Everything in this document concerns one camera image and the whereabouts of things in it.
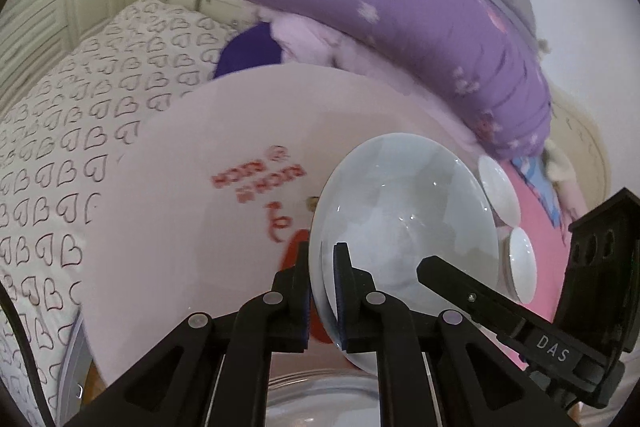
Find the pink flower print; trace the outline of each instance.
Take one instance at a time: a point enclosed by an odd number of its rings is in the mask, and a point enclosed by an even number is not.
[[[498,15],[490,7],[487,7],[486,14],[489,16],[489,19],[491,19],[491,22],[496,28],[498,28],[504,34],[507,33],[507,28],[502,22],[502,19],[500,19],[500,17],[498,17]]]
[[[502,127],[495,123],[494,115],[487,111],[476,122],[474,131],[481,140],[493,143],[495,133],[502,131]]]

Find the purple pillow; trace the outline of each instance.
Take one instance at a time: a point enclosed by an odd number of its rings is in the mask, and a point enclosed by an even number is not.
[[[537,57],[489,0],[249,0],[361,40],[443,97],[500,158],[542,153],[551,97]]]

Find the white bowl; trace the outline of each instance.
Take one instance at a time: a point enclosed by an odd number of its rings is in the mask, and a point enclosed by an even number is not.
[[[354,267],[409,308],[438,315],[453,306],[417,280],[437,255],[495,288],[499,254],[494,218],[473,174],[442,145],[413,134],[386,134],[356,147],[332,173],[311,227],[309,272],[324,327],[338,342],[333,270],[336,243]],[[348,357],[375,373],[376,357]]]
[[[520,202],[516,189],[500,164],[489,156],[480,156],[478,175],[484,193],[498,217],[512,229],[520,225]]]
[[[507,285],[522,304],[529,304],[538,285],[538,265],[533,246],[523,229],[513,229],[507,245]]]

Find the heart pattern bedsheet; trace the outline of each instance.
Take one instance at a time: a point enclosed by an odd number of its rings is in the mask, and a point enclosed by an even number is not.
[[[139,0],[67,55],[0,123],[0,280],[54,417],[82,259],[91,255],[85,230],[102,182],[148,118],[207,81],[235,35],[201,13]],[[0,378],[31,425],[43,425],[4,314],[0,328]]]

